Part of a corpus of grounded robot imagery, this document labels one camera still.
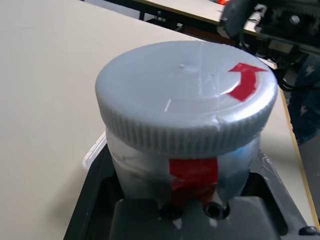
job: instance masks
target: translucent plastic container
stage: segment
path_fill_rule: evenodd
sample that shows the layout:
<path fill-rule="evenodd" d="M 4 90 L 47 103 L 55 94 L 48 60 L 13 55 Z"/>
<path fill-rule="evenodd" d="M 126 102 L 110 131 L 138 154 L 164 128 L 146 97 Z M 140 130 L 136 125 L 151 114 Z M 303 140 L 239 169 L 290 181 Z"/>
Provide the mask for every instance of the translucent plastic container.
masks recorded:
<path fill-rule="evenodd" d="M 226 204 L 257 157 L 277 82 L 263 62 L 234 47 L 173 41 L 113 59 L 96 96 L 127 198 Z"/>

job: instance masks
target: black holder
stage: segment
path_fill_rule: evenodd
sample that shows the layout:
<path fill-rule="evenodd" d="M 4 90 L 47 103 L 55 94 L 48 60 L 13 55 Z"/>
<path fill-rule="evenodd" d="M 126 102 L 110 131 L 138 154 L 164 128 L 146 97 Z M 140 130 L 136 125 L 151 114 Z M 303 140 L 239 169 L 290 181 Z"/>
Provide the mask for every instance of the black holder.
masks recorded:
<path fill-rule="evenodd" d="M 307 226 L 270 160 L 252 162 L 240 197 L 226 208 L 190 201 L 183 212 L 125 199 L 108 147 L 92 163 L 64 240 L 320 240 Z"/>

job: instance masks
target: star pattern fabric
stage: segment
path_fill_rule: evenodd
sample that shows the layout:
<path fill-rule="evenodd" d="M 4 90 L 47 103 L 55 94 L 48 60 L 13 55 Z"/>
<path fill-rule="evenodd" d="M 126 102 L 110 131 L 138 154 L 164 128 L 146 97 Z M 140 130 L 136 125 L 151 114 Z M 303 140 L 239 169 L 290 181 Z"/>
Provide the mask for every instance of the star pattern fabric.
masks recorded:
<path fill-rule="evenodd" d="M 315 84 L 320 87 L 320 56 L 310 55 L 302 66 L 296 87 Z M 320 133 L 320 90 L 291 93 L 288 110 L 298 145 L 302 145 Z"/>

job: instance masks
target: red tape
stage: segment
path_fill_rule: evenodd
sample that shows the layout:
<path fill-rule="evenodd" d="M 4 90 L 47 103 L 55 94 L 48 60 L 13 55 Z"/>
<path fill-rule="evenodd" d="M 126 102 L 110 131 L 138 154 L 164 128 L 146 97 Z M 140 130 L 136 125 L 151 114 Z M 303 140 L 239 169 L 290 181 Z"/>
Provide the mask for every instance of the red tape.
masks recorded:
<path fill-rule="evenodd" d="M 241 80 L 240 84 L 228 94 L 233 98 L 244 102 L 250 95 L 255 93 L 257 89 L 256 72 L 267 72 L 267 70 L 245 63 L 238 63 L 234 68 L 229 70 L 229 72 L 240 72 Z"/>
<path fill-rule="evenodd" d="M 199 199 L 202 205 L 211 201 L 218 182 L 218 160 L 170 159 L 170 174 L 177 180 L 171 184 L 171 202 L 184 207 L 189 199 Z"/>

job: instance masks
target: white jar lid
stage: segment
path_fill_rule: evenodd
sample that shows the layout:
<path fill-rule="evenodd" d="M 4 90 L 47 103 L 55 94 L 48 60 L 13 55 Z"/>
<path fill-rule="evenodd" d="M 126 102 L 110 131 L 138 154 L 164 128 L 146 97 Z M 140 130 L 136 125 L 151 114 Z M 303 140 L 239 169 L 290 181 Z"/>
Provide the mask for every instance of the white jar lid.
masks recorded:
<path fill-rule="evenodd" d="M 248 144 L 277 96 L 272 71 L 235 47 L 170 41 L 114 58 L 99 73 L 102 119 L 117 138 L 145 152 L 218 156 Z"/>

